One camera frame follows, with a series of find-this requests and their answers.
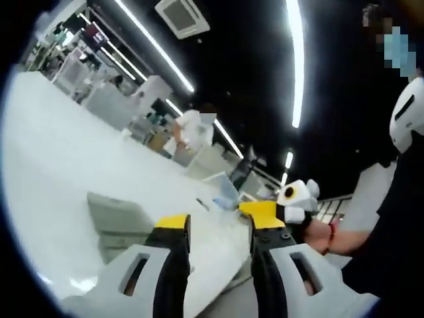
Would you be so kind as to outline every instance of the black ceiling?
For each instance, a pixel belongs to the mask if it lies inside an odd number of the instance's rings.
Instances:
[[[264,170],[275,178],[281,178],[285,153],[292,150],[289,181],[314,178],[322,197],[334,197],[351,193],[366,167],[395,158],[388,125],[406,79],[385,69],[381,52],[367,38],[361,25],[365,1],[299,0],[305,93],[298,129],[292,127],[293,42],[284,0],[195,1],[211,30],[184,40],[158,16],[157,1],[124,2],[195,94],[187,92],[114,0],[88,1],[139,59],[124,45],[120,49],[142,71],[161,75],[173,87],[182,109],[214,103],[236,144],[253,143],[266,158]],[[113,36],[112,41],[120,42]]]

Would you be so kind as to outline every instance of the desk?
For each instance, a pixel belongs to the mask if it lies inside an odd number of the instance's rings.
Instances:
[[[191,214],[194,272],[185,294],[187,318],[221,293],[248,256],[248,228],[196,201],[210,203],[216,190],[123,139],[40,73],[20,73],[11,82],[1,147],[5,198],[22,251],[60,299],[92,288],[104,267],[88,191],[133,201],[153,222]]]

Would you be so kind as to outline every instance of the face mask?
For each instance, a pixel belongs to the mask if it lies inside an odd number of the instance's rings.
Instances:
[[[400,70],[401,77],[416,74],[417,54],[409,49],[408,35],[402,34],[398,26],[394,26],[391,34],[384,35],[384,60],[392,68]]]
[[[212,125],[216,118],[217,114],[200,114],[200,120],[205,125]]]

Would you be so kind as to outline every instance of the ceiling light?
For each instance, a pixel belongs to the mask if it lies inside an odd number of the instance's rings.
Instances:
[[[191,93],[194,92],[194,87],[190,84],[188,79],[181,73],[181,71],[177,68],[175,63],[171,60],[169,55],[165,53],[164,49],[156,42],[156,40],[150,35],[150,33],[146,30],[146,28],[137,20],[137,18],[131,13],[126,5],[121,0],[115,0],[118,6],[127,14],[128,18],[140,29],[140,31],[147,37],[147,39],[152,43],[152,45],[157,49],[160,55],[165,59],[171,69],[177,74],[177,76],[181,79],[184,86]]]
[[[106,51],[106,49],[105,48],[100,48],[100,50],[103,52],[103,53],[105,53],[106,54],[106,56],[108,57],[108,58],[110,58],[112,61],[114,61],[114,63],[116,64],[116,65],[118,65],[118,67],[120,68],[120,69],[122,69],[122,71],[124,71],[124,73],[126,73],[126,75],[128,75],[133,81],[135,81],[135,77],[126,69],[126,68],[124,68],[124,66],[121,64],[121,63],[119,63],[119,61],[116,59],[116,58],[114,58],[113,56],[112,56],[112,54],[110,54],[108,51]]]
[[[290,167],[292,166],[292,161],[293,161],[293,154],[291,152],[287,153],[287,158],[286,158],[286,168],[290,169]]]
[[[283,173],[283,177],[281,178],[281,185],[282,186],[285,186],[286,185],[287,177],[288,177],[287,172],[284,172]]]
[[[215,126],[219,129],[219,131],[221,131],[221,134],[223,134],[223,136],[225,137],[225,139],[227,139],[228,143],[230,144],[230,146],[234,149],[234,151],[236,152],[237,156],[240,157],[240,159],[243,159],[244,156],[241,153],[240,149],[237,148],[236,144],[234,143],[234,141],[231,139],[231,137],[228,135],[228,133],[225,131],[224,127],[221,125],[221,123],[218,121],[218,119],[215,119],[214,122]]]
[[[90,20],[87,19],[87,17],[82,13],[80,13],[78,16],[83,18],[84,21],[87,22],[89,25],[91,24]],[[93,22],[93,24],[105,38],[108,38],[96,22]],[[134,70],[134,72],[136,72],[144,81],[147,80],[147,77],[138,68],[136,68],[136,66],[131,63],[131,61],[120,50],[118,50],[118,48],[110,40],[107,41],[107,44]]]
[[[81,19],[83,19],[88,25],[90,25],[91,24],[91,21],[85,16],[85,15],[83,15],[82,13],[80,13],[79,15],[78,15]]]
[[[293,36],[295,67],[293,121],[291,124],[294,128],[299,128],[303,103],[303,89],[305,85],[305,52],[303,43],[302,19],[300,15],[299,3],[297,0],[287,0],[286,3],[288,10],[288,20],[291,34]]]
[[[182,116],[183,112],[180,111],[178,107],[175,106],[174,103],[172,103],[169,99],[166,99],[165,102],[179,115]]]
[[[111,41],[107,41],[107,43],[134,70],[134,72],[136,72],[143,80],[147,80],[147,77],[142,72],[140,72],[140,70],[136,68],[135,65],[131,63],[130,60],[124,54],[122,54],[122,52],[118,50],[118,48]]]

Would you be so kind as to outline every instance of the ceiling air vent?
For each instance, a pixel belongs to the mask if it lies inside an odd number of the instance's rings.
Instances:
[[[155,9],[180,40],[211,29],[192,0],[161,0]]]

